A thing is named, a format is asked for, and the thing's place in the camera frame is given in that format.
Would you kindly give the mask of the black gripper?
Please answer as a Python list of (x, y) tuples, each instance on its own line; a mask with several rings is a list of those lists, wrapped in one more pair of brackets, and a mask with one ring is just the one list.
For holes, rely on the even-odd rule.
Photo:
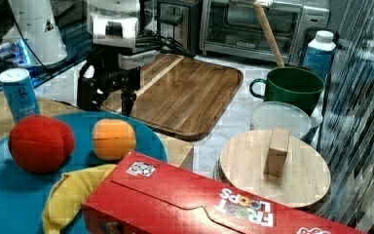
[(155, 48), (128, 49), (92, 46), (78, 79), (77, 105), (87, 111), (98, 111), (102, 94), (121, 90), (121, 113), (130, 116), (140, 89), (140, 67), (155, 60)]

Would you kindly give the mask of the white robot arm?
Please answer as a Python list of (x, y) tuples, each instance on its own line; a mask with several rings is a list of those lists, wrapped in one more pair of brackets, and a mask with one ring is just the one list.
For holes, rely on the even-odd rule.
[(141, 67), (160, 48), (143, 44), (144, 0), (87, 0), (92, 46), (79, 72), (77, 105), (98, 110), (110, 94), (121, 93), (121, 113), (129, 116), (141, 85)]

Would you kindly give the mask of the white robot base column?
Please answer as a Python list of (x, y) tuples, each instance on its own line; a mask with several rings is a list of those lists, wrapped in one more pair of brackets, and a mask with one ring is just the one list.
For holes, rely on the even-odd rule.
[(19, 51), (16, 64), (22, 67), (52, 65), (67, 57), (56, 26), (50, 0), (8, 0), (14, 17), (3, 36)]

